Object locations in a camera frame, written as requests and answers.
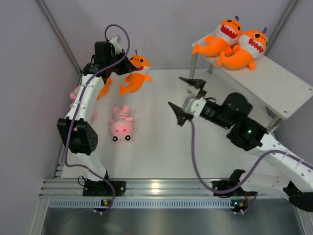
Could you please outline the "orange shark plush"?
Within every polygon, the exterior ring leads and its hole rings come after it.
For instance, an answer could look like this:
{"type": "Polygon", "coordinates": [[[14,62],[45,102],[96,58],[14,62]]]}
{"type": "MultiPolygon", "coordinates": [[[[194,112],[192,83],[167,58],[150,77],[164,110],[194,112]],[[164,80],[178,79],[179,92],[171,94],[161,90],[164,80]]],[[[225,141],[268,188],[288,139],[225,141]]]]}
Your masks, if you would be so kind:
{"type": "Polygon", "coordinates": [[[149,76],[150,62],[146,57],[136,51],[129,60],[135,66],[135,70],[125,78],[124,82],[128,83],[126,86],[119,85],[121,97],[137,92],[144,82],[152,82],[152,78],[149,76]]]}
{"type": "Polygon", "coordinates": [[[238,43],[233,47],[232,54],[226,56],[221,52],[217,60],[217,66],[228,70],[240,70],[248,67],[251,71],[256,68],[256,59],[266,52],[268,38],[267,28],[262,31],[251,29],[244,32],[238,39],[238,43]]]}
{"type": "Polygon", "coordinates": [[[103,88],[101,89],[101,91],[97,97],[98,100],[108,92],[111,83],[112,83],[112,80],[110,78],[108,78],[105,85],[103,86],[103,88]]]}
{"type": "Polygon", "coordinates": [[[214,34],[205,38],[206,45],[201,46],[196,43],[192,54],[200,54],[205,57],[218,57],[222,52],[227,56],[232,54],[232,47],[234,47],[239,37],[243,33],[243,28],[239,22],[239,17],[235,16],[233,19],[226,19],[219,23],[214,34]]]}

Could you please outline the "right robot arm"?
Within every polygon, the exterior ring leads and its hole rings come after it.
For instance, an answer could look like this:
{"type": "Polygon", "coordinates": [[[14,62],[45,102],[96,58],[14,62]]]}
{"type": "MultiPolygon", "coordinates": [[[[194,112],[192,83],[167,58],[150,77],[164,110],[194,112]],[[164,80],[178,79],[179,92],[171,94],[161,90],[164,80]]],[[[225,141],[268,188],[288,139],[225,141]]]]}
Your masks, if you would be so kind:
{"type": "Polygon", "coordinates": [[[215,196],[231,197],[245,192],[249,186],[255,194],[272,194],[288,200],[296,208],[313,211],[313,166],[294,155],[270,134],[265,127],[248,117],[253,106],[240,93],[230,93],[218,105],[206,97],[206,81],[181,77],[183,82],[198,90],[188,96],[182,107],[168,104],[174,111],[177,124],[191,124],[191,156],[194,172],[200,183],[215,196]],[[224,188],[209,186],[201,177],[195,153],[194,118],[201,117],[228,130],[226,137],[236,147],[257,157],[249,172],[236,169],[224,188]]]}

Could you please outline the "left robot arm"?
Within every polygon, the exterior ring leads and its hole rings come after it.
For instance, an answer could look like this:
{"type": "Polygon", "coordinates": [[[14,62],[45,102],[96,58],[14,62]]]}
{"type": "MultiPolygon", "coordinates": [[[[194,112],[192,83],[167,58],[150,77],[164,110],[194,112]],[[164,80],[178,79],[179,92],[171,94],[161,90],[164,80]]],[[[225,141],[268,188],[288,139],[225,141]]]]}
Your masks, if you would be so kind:
{"type": "Polygon", "coordinates": [[[111,186],[105,180],[107,170],[99,158],[92,155],[98,145],[98,134],[90,125],[92,112],[110,75],[124,75],[134,70],[135,66],[117,41],[110,39],[96,42],[91,62],[83,69],[77,97],[65,118],[57,121],[57,128],[66,148],[65,165],[71,167],[67,154],[75,154],[81,160],[78,167],[87,171],[88,179],[95,182],[93,189],[102,196],[109,193],[111,186]]]}

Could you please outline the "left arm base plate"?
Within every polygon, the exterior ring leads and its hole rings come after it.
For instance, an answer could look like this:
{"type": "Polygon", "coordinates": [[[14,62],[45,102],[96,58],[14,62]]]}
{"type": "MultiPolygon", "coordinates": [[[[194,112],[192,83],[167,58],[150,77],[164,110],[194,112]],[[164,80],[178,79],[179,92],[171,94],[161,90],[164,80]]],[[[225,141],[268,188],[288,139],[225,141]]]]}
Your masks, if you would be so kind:
{"type": "MultiPolygon", "coordinates": [[[[115,196],[123,196],[126,191],[125,181],[110,181],[115,196]]],[[[103,181],[91,181],[87,180],[84,183],[83,196],[97,197],[97,196],[113,196],[113,190],[111,187],[103,181]]]]}

